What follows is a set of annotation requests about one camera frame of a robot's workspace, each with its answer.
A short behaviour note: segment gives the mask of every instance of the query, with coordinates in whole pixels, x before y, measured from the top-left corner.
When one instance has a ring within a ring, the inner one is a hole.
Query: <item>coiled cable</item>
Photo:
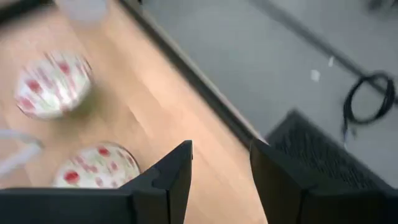
[[[365,82],[373,82],[377,79],[382,79],[387,82],[387,89],[384,94],[384,99],[383,102],[378,109],[377,113],[371,117],[368,118],[363,118],[359,119],[355,117],[352,109],[352,102],[353,102],[353,97],[355,93],[358,91],[360,86],[365,83]],[[350,89],[348,92],[348,95],[344,101],[343,105],[343,127],[342,127],[342,133],[343,133],[343,142],[346,146],[346,140],[347,140],[347,134],[348,134],[348,126],[349,124],[359,124],[359,125],[367,125],[372,122],[375,122],[379,119],[381,119],[384,115],[388,113],[388,111],[391,110],[394,100],[396,97],[396,88],[394,86],[394,81],[388,77],[387,74],[384,72],[376,72],[373,75],[362,77],[358,80],[358,82]]]

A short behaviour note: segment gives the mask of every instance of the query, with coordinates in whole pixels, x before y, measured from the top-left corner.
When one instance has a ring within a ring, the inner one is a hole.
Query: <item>gray floor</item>
[[[367,10],[369,0],[271,0],[366,70],[398,75],[398,7]]]
[[[144,0],[144,9],[260,133],[268,133],[288,110],[298,108],[331,137],[341,139],[342,103],[355,77],[337,64],[329,67],[328,57],[250,0]],[[312,70],[320,72],[318,82],[311,79]],[[381,100],[366,87],[353,107],[367,115]],[[359,129],[348,144],[350,153],[395,187],[397,129],[394,110]]]

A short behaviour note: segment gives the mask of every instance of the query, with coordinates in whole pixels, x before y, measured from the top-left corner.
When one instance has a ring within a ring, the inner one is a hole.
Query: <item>white debris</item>
[[[311,79],[314,82],[319,82],[319,79],[321,77],[321,73],[318,70],[311,70]]]

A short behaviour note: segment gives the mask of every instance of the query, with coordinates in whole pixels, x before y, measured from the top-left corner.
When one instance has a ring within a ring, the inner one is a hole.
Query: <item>white bowl with red flowers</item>
[[[122,146],[103,142],[80,150],[55,175],[54,187],[118,188],[140,174],[135,158]]]
[[[53,52],[22,69],[17,106],[27,116],[52,119],[78,107],[91,90],[91,68],[81,56]]]

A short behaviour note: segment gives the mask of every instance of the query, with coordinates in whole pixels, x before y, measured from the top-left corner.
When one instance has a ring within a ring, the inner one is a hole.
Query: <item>wooden table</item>
[[[52,50],[83,54],[93,67],[95,90],[67,118],[30,119],[14,103],[18,72]],[[186,223],[266,223],[247,149],[118,3],[111,1],[107,18],[95,26],[74,24],[53,7],[0,28],[0,68],[1,127],[45,144],[40,156],[2,178],[2,187],[50,186],[66,158],[98,141],[125,146],[146,170],[192,139]]]

